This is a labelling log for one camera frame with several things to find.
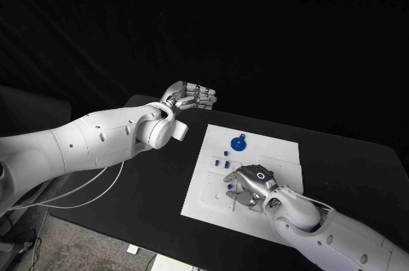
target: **robotic hand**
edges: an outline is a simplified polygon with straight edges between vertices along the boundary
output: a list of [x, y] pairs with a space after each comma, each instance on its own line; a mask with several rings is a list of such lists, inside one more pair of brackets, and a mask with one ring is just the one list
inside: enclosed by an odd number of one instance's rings
[[191, 107], [212, 109], [215, 95], [215, 90], [180, 81], [161, 102], [95, 112], [60, 128], [0, 138], [0, 216], [50, 179], [113, 166], [161, 149], [171, 137], [183, 141], [189, 126], [176, 114]]
[[242, 166], [223, 181], [235, 179], [243, 192], [226, 195], [246, 206], [262, 201], [280, 238], [323, 270], [408, 270], [409, 254], [363, 223], [281, 187], [264, 166]]

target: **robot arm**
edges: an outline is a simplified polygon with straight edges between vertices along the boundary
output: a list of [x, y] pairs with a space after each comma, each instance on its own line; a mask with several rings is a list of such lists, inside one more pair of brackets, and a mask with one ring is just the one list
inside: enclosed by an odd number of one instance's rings
[[183, 141], [189, 126], [176, 114], [191, 107], [212, 109], [215, 94], [180, 81], [161, 102], [95, 112], [60, 128], [0, 138], [0, 216], [47, 180], [113, 166], [138, 153], [161, 149], [171, 137]]
[[239, 168], [225, 181], [233, 179], [245, 191], [229, 191], [228, 196], [246, 206], [264, 202], [280, 238], [323, 270], [408, 270], [409, 254], [363, 223], [336, 210], [320, 209], [288, 187], [280, 187], [261, 165]]

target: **black table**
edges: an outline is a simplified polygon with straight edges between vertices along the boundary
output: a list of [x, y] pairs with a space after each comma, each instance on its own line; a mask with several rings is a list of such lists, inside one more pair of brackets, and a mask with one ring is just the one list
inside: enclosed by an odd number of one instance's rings
[[[126, 106], [154, 101], [135, 96]], [[187, 110], [178, 119], [190, 126], [184, 142], [173, 139], [161, 150], [126, 161], [109, 193], [80, 208], [53, 208], [54, 216], [210, 271], [320, 270], [294, 248], [181, 215], [207, 125], [213, 124], [298, 142], [306, 195], [409, 250], [402, 220], [409, 216], [409, 181], [389, 147], [216, 110]], [[93, 199], [119, 169], [121, 165], [110, 167], [95, 183], [54, 205]], [[61, 193], [89, 181], [97, 171], [74, 173]]]

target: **white cable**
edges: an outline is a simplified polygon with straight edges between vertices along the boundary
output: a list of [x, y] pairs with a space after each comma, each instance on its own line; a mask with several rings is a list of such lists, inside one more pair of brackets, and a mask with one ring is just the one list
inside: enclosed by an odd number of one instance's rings
[[308, 198], [307, 196], [304, 196], [303, 194], [297, 193], [297, 192], [290, 188], [288, 185], [285, 185], [285, 187], [287, 187], [288, 190], [291, 190], [291, 192], [295, 193], [300, 197], [308, 199], [308, 200], [313, 201], [313, 202], [320, 203], [321, 205], [327, 206], [332, 210], [336, 210], [329, 204], [326, 204], [326, 203], [320, 202], [319, 200], [314, 200], [314, 199]]
[[93, 200], [90, 200], [89, 202], [83, 203], [82, 205], [71, 206], [71, 207], [61, 207], [61, 206], [53, 206], [53, 205], [47, 205], [47, 204], [40, 204], [40, 206], [47, 206], [47, 207], [61, 208], [61, 209], [71, 209], [71, 208], [77, 208], [77, 207], [82, 207], [82, 206], [90, 204], [90, 203], [92, 203], [93, 201], [96, 201], [96, 200], [106, 194], [106, 192], [112, 189], [113, 185], [116, 184], [118, 178], [116, 178], [116, 180], [113, 181], [113, 184], [109, 186], [108, 190], [100, 194], [100, 196], [96, 197]]
[[32, 270], [32, 271], [35, 271], [37, 243], [38, 243], [38, 241], [40, 241], [41, 231], [43, 231], [43, 227], [44, 227], [44, 225], [45, 225], [45, 219], [47, 219], [47, 216], [48, 216], [48, 215], [50, 215], [50, 209], [47, 209], [47, 211], [45, 211], [45, 218], [44, 218], [43, 223], [41, 223], [41, 230], [40, 230], [40, 232], [38, 232], [38, 234], [37, 234], [35, 248], [32, 249], [32, 267], [31, 267], [31, 270]]
[[32, 203], [32, 204], [15, 206], [15, 207], [12, 207], [12, 208], [9, 209], [9, 211], [11, 211], [11, 210], [24, 209], [24, 208], [30, 208], [30, 207], [32, 207], [32, 206], [37, 206], [37, 205], [41, 205], [41, 204], [44, 204], [44, 203], [48, 203], [48, 202], [51, 202], [51, 201], [60, 199], [61, 197], [66, 197], [66, 196], [70, 195], [71, 193], [77, 192], [83, 187], [86, 187], [86, 185], [89, 185], [89, 184], [99, 178], [99, 176], [105, 173], [106, 170], [108, 170], [108, 168], [105, 168], [105, 170], [97, 174], [97, 176], [96, 176], [93, 179], [90, 179], [90, 181], [87, 181], [77, 189], [71, 190], [70, 192], [67, 192], [67, 193], [63, 194], [61, 196], [57, 196], [57, 197], [54, 197], [53, 199], [48, 199], [48, 200], [45, 200], [45, 201], [41, 201], [41, 202], [37, 202], [37, 203]]

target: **white platform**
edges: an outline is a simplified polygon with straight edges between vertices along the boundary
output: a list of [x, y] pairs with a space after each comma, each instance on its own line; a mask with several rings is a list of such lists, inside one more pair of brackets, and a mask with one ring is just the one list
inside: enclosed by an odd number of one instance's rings
[[[230, 142], [242, 134], [248, 147], [239, 152], [232, 149]], [[226, 161], [230, 161], [229, 168], [225, 168]], [[229, 183], [223, 182], [225, 176], [242, 165], [252, 164], [261, 164], [275, 172], [280, 185], [287, 184], [304, 193], [298, 143], [209, 125], [181, 214], [285, 244], [275, 234], [267, 215], [259, 213], [261, 208], [249, 209], [226, 195]], [[230, 184], [232, 190], [241, 191], [236, 181]]]

